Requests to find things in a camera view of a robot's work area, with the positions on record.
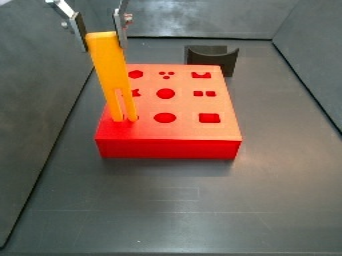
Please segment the yellow rectangular block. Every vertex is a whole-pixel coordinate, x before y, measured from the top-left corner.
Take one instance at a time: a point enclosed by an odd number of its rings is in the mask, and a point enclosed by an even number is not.
[[[85,41],[112,119],[116,122],[123,121],[123,111],[117,100],[117,97],[123,96],[128,120],[135,122],[137,114],[116,32],[88,33]]]

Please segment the shape sorter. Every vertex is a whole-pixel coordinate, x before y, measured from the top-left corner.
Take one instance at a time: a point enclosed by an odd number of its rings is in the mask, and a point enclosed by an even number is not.
[[[104,107],[95,134],[105,158],[232,159],[241,143],[219,66],[128,64],[137,121]]]

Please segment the square hole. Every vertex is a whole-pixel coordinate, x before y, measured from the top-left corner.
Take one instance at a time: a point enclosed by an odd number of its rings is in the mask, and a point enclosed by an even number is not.
[[[200,123],[220,123],[219,114],[216,113],[199,113]]]
[[[215,91],[205,91],[205,95],[208,97],[215,97],[216,96],[216,92]]]
[[[193,96],[196,96],[196,97],[203,96],[203,92],[201,91],[193,91]]]

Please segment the table surface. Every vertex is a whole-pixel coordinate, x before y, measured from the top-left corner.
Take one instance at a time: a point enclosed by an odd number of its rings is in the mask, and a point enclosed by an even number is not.
[[[342,143],[268,41],[131,39],[128,63],[239,47],[233,161],[101,159],[93,73],[2,253],[342,252]]]

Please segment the gray wall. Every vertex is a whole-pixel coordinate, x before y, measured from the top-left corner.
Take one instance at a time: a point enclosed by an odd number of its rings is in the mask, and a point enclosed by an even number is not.
[[[1,247],[92,65],[42,0],[0,7],[0,35]]]
[[[342,1],[300,0],[274,44],[342,131]]]
[[[89,31],[112,30],[117,0],[69,0]],[[298,0],[131,0],[129,36],[271,39]]]

